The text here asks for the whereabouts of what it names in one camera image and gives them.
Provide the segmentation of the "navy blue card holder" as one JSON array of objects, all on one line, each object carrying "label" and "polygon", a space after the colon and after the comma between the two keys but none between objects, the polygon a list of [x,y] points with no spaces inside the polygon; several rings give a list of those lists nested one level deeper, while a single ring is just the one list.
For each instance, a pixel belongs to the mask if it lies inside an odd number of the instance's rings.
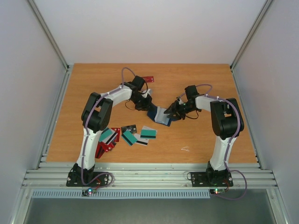
[{"label": "navy blue card holder", "polygon": [[174,121],[168,118],[168,114],[165,114],[166,108],[161,108],[160,106],[151,105],[147,111],[147,116],[155,123],[162,124],[165,126],[170,126]]}]

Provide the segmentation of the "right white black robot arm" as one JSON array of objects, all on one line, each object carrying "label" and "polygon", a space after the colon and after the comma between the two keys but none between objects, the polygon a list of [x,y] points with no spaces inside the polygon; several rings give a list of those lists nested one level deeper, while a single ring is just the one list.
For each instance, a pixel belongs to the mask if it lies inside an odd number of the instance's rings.
[{"label": "right white black robot arm", "polygon": [[228,168],[232,146],[244,130],[244,121],[235,98],[223,99],[210,96],[208,93],[199,94],[196,85],[185,88],[186,102],[181,97],[172,103],[164,112],[173,121],[185,119],[190,112],[202,110],[211,113],[211,123],[216,141],[214,152],[202,174],[192,174],[194,184],[203,183],[207,186],[219,186],[228,183],[231,186],[231,171]]}]

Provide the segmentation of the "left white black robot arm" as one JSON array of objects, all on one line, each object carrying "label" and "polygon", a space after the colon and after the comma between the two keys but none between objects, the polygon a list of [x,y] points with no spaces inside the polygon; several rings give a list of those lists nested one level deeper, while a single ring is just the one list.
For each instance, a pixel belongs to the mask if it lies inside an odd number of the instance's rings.
[{"label": "left white black robot arm", "polygon": [[131,82],[123,82],[109,92],[91,93],[81,115],[84,137],[80,155],[68,173],[66,186],[96,186],[97,178],[109,176],[108,173],[94,171],[100,136],[109,124],[112,108],[119,103],[130,100],[138,111],[150,109],[152,97],[148,88],[142,91],[144,85],[147,85],[146,81],[135,76]]}]

